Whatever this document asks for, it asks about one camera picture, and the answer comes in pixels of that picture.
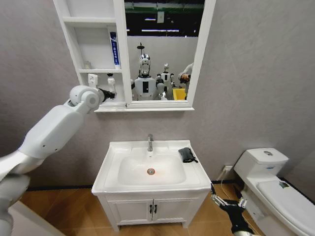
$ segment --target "sink cabinet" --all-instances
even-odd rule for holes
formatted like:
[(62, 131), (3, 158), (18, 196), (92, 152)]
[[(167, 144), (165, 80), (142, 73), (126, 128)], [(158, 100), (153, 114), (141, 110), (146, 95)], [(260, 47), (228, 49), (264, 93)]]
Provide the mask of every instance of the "sink cabinet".
[(115, 231), (120, 225), (178, 222), (187, 228), (208, 192), (105, 194), (98, 199)]
[[(198, 162), (183, 163), (190, 148)], [(111, 142), (94, 182), (115, 231), (120, 225), (181, 222), (187, 228), (211, 189), (189, 140)]]

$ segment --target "black cloth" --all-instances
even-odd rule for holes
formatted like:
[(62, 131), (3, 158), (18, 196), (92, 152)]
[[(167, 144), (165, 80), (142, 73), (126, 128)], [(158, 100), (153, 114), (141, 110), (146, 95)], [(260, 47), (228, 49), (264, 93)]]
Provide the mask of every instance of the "black cloth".
[(184, 163), (188, 163), (188, 162), (192, 162), (192, 161), (195, 161), (195, 162), (198, 163), (198, 161), (193, 156), (193, 154), (192, 154), (192, 152), (191, 152), (189, 147), (185, 147), (185, 148), (179, 149), (178, 152), (181, 154), (182, 160), (183, 160)]
[(232, 223), (232, 233), (245, 231), (254, 234), (242, 215), (245, 208), (238, 206), (238, 201), (227, 199), (224, 199), (224, 201), (226, 201), (230, 205), (220, 205), (220, 208), (224, 210), (230, 218), (230, 221)]

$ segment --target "white sink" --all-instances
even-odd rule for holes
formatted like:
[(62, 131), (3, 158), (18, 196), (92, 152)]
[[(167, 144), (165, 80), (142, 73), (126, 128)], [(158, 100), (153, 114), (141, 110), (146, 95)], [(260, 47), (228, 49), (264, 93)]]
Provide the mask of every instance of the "white sink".
[(147, 151), (148, 141), (111, 142), (92, 192), (209, 189), (200, 162), (182, 162), (178, 150), (185, 147), (196, 157), (189, 140), (153, 141), (152, 152)]

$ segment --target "cable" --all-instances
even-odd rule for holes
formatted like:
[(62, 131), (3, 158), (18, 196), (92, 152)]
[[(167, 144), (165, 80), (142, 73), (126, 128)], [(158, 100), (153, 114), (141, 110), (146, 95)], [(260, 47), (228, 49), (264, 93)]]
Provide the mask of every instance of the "cable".
[[(224, 171), (224, 175), (223, 175), (223, 178), (221, 180), (221, 189), (223, 191), (223, 193), (231, 200), (230, 196), (225, 192), (225, 190), (223, 189), (223, 180), (225, 179), (225, 176), (226, 176), (226, 171)], [(255, 234), (258, 234), (258, 231), (250, 224), (250, 222), (248, 222), (245, 218), (244, 220), (246, 221), (246, 223), (248, 223), (250, 225), (250, 227), (255, 231)]]
[(227, 194), (227, 193), (225, 192), (225, 190), (223, 189), (223, 185), (222, 185), (223, 180), (225, 179), (225, 175), (226, 175), (226, 171), (224, 171), (224, 175), (223, 175), (223, 178), (222, 178), (222, 180), (221, 180), (221, 189), (222, 189), (223, 193), (231, 200), (231, 198), (228, 196), (228, 194)]

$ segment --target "faucet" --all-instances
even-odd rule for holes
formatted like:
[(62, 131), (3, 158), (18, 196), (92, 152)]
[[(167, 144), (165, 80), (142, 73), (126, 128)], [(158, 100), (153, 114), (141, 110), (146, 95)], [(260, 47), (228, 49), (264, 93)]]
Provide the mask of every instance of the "faucet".
[(149, 134), (148, 135), (148, 151), (153, 151), (152, 142), (153, 142), (153, 135)]

